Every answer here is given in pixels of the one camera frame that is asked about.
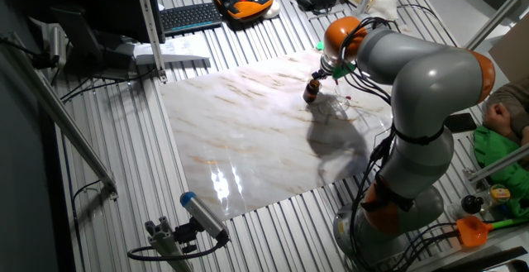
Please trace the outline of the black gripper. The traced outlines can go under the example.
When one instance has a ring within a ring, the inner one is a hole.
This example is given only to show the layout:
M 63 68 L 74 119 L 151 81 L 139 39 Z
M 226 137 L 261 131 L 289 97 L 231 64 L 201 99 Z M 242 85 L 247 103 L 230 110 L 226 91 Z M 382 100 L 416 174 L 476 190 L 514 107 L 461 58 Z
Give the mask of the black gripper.
M 311 74 L 312 79 L 319 80 L 321 83 L 327 81 L 327 77 L 332 76 L 332 72 L 327 69 L 319 69 Z

